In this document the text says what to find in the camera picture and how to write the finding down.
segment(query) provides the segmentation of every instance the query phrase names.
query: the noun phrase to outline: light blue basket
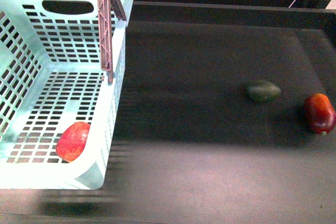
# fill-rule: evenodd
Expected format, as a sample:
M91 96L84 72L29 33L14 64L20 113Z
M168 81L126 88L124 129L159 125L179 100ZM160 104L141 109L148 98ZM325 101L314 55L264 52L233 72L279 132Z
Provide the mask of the light blue basket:
M44 0L0 0L0 188L97 189L107 167L125 69L128 22L112 12L113 84L100 68L93 12L65 15ZM120 0L127 20L133 0ZM75 121L91 123L83 153L55 152Z

